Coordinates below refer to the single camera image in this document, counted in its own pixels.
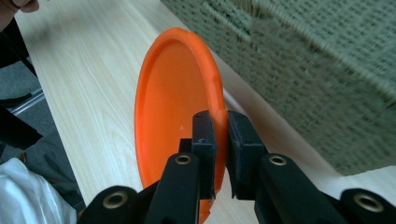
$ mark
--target brass screw hole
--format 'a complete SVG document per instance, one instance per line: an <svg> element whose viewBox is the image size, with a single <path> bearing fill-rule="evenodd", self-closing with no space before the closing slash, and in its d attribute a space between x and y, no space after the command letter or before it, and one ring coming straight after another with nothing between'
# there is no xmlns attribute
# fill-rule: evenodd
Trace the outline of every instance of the brass screw hole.
<svg viewBox="0 0 396 224"><path fill-rule="evenodd" d="M371 212L380 213L384 211L384 206L382 203L370 195L359 193L353 197L353 200L360 207Z"/></svg>
<svg viewBox="0 0 396 224"><path fill-rule="evenodd" d="M287 163L287 161L280 156L270 157L270 162L274 165L279 165L279 166L286 165L286 163Z"/></svg>
<svg viewBox="0 0 396 224"><path fill-rule="evenodd" d="M125 191L119 190L109 194L103 200L103 207L107 209L114 209L121 207L128 200L128 194Z"/></svg>
<svg viewBox="0 0 396 224"><path fill-rule="evenodd" d="M175 161L177 164L185 165L185 164L189 164L191 162L191 157L186 156L186 155L178 156L175 158Z"/></svg>

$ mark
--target gray wicker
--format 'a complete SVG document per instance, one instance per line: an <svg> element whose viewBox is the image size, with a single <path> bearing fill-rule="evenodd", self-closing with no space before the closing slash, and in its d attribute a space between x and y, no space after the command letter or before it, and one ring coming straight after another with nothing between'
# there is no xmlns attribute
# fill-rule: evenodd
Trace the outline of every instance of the gray wicker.
<svg viewBox="0 0 396 224"><path fill-rule="evenodd" d="M396 2L163 0L339 173L396 164Z"/></svg>

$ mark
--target black plastic part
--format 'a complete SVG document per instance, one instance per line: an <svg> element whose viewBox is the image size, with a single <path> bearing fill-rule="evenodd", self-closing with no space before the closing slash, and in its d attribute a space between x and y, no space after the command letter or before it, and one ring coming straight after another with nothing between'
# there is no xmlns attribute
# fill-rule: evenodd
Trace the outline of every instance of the black plastic part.
<svg viewBox="0 0 396 224"><path fill-rule="evenodd" d="M137 194L137 211L140 217L139 223L144 223L144 220L146 219L146 215L149 210L152 198L154 197L155 191L157 190L158 183L159 181L155 182Z"/></svg>
<svg viewBox="0 0 396 224"><path fill-rule="evenodd" d="M145 223L197 223L199 211L199 159L177 153L166 163Z"/></svg>
<svg viewBox="0 0 396 224"><path fill-rule="evenodd" d="M181 138L178 145L178 152L191 152L191 139Z"/></svg>
<svg viewBox="0 0 396 224"><path fill-rule="evenodd" d="M0 142L12 147L26 149L35 144L42 135L27 123L0 106Z"/></svg>
<svg viewBox="0 0 396 224"><path fill-rule="evenodd" d="M78 224L139 223L137 193L134 189L115 186L100 192L85 209Z"/></svg>
<svg viewBox="0 0 396 224"><path fill-rule="evenodd" d="M233 197L236 196L239 200L254 200L260 158L268 152L248 117L233 111L229 111L228 115L230 140L227 169Z"/></svg>
<svg viewBox="0 0 396 224"><path fill-rule="evenodd" d="M338 206L349 223L396 223L396 208L381 196L365 189L347 189Z"/></svg>
<svg viewBox="0 0 396 224"><path fill-rule="evenodd" d="M276 211L276 207L262 182L260 182L256 190L254 212L259 223L282 223L282 219Z"/></svg>
<svg viewBox="0 0 396 224"><path fill-rule="evenodd" d="M347 223L290 158L262 156L260 177L283 223Z"/></svg>
<svg viewBox="0 0 396 224"><path fill-rule="evenodd" d="M200 160L201 199L215 198L216 139L208 111L192 118L192 153Z"/></svg>

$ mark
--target woven basket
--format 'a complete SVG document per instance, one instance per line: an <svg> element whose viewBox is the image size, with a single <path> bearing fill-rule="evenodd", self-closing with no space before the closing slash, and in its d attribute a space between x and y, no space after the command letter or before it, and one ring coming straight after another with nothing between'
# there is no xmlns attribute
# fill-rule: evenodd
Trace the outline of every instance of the woven basket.
<svg viewBox="0 0 396 224"><path fill-rule="evenodd" d="M396 2L163 2L339 173L396 164Z"/></svg>

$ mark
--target white fabric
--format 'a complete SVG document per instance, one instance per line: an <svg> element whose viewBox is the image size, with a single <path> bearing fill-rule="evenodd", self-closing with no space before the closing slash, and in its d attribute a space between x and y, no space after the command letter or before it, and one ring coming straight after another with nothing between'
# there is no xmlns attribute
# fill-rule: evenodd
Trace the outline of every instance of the white fabric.
<svg viewBox="0 0 396 224"><path fill-rule="evenodd" d="M0 165L0 223L73 223L76 210L18 159Z"/></svg>

